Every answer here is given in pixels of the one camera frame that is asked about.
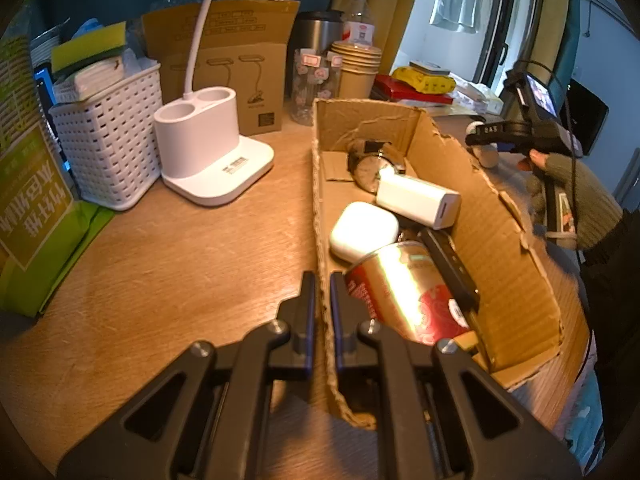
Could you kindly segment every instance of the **cardboard box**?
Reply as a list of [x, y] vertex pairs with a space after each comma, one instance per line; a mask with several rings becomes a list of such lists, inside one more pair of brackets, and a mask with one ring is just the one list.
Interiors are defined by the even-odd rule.
[[[338, 389], [329, 303], [329, 276], [347, 269], [329, 252], [329, 234], [348, 204], [375, 199], [341, 169], [346, 166], [347, 144], [354, 138], [390, 141], [405, 154], [411, 173], [461, 194], [452, 238], [480, 291], [478, 323], [494, 378], [515, 389], [559, 354], [560, 308], [539, 257], [526, 241], [520, 211], [492, 186], [456, 139], [438, 131], [426, 110], [369, 100], [317, 100], [314, 122], [314, 228], [327, 375], [345, 420], [358, 427], [375, 425], [370, 413], [351, 409], [348, 391]], [[481, 362], [479, 355], [475, 359]]]
[[[280, 129], [287, 42], [299, 2], [216, 0], [211, 3], [196, 60], [193, 89], [228, 86], [238, 95], [243, 135]], [[156, 10], [142, 16], [149, 57], [161, 63], [162, 100], [184, 91], [199, 4]]]

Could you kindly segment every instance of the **white desk lamp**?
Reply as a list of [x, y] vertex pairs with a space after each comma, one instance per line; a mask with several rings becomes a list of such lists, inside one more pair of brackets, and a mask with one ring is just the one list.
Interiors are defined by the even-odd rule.
[[215, 86], [193, 91], [193, 72], [211, 0], [203, 0], [191, 41], [181, 98], [154, 114], [168, 187], [192, 202], [223, 205], [236, 199], [273, 166], [273, 149], [241, 136], [236, 92]]

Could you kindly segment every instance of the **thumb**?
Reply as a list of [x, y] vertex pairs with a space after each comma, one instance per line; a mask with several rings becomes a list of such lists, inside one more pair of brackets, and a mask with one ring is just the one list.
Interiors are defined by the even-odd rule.
[[538, 150], [531, 150], [529, 158], [540, 170], [561, 184], [565, 184], [571, 178], [571, 159], [568, 156], [557, 153], [546, 155]]

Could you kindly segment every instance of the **screw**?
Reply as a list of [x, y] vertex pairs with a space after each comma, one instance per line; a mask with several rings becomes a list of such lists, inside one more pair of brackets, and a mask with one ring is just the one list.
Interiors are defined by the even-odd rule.
[[283, 332], [286, 332], [289, 327], [288, 327], [287, 323], [284, 322], [284, 321], [281, 321], [279, 319], [272, 319], [271, 322], [269, 323], [269, 327], [268, 328], [273, 333], [276, 333], [276, 334], [280, 335]]
[[369, 335], [377, 334], [378, 332], [380, 332], [380, 322], [377, 319], [363, 321], [360, 324], [360, 331], [365, 332]]
[[442, 354], [455, 354], [458, 351], [458, 345], [453, 339], [441, 339], [436, 346]]
[[196, 341], [191, 345], [191, 353], [197, 355], [197, 357], [209, 357], [213, 347], [206, 341]]

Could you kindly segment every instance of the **person's hand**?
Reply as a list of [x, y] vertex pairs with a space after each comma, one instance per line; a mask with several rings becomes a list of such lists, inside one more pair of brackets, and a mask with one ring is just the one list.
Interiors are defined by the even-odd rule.
[[[531, 150], [529, 158], [521, 160], [518, 163], [518, 168], [523, 171], [531, 171], [532, 165], [552, 177], [566, 191], [571, 209], [577, 213], [579, 249], [591, 249], [620, 222], [622, 208], [605, 189], [598, 177], [580, 160], [575, 163], [575, 203], [570, 157], [557, 153], [545, 155]], [[546, 215], [544, 184], [532, 175], [527, 180], [527, 190], [531, 194], [531, 205], [534, 211], [532, 220], [534, 223], [542, 224]]]

